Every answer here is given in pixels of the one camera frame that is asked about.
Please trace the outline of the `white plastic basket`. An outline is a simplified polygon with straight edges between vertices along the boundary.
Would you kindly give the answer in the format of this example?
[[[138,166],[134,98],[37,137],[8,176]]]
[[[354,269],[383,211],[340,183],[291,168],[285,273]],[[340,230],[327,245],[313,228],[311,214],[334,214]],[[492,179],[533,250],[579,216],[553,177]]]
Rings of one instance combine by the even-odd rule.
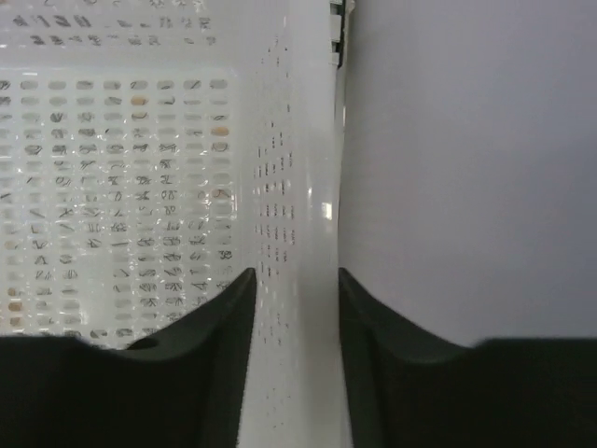
[[[350,1],[5,1],[1,341],[123,350],[253,269],[233,447],[346,447]]]

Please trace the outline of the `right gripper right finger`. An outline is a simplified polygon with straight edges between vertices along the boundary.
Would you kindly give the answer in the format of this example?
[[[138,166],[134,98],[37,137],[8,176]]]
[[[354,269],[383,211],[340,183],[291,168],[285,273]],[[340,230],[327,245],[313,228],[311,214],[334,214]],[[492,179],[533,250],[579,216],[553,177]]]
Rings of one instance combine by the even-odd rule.
[[[340,343],[356,447],[592,447],[596,342],[422,329],[339,272]]]

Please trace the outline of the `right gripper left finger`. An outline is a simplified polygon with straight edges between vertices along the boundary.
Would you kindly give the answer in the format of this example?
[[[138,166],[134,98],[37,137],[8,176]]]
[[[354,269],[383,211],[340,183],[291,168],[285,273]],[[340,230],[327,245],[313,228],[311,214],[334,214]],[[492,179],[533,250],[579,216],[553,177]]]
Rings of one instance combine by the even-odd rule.
[[[5,447],[233,447],[257,277],[123,350],[74,337],[1,341]]]

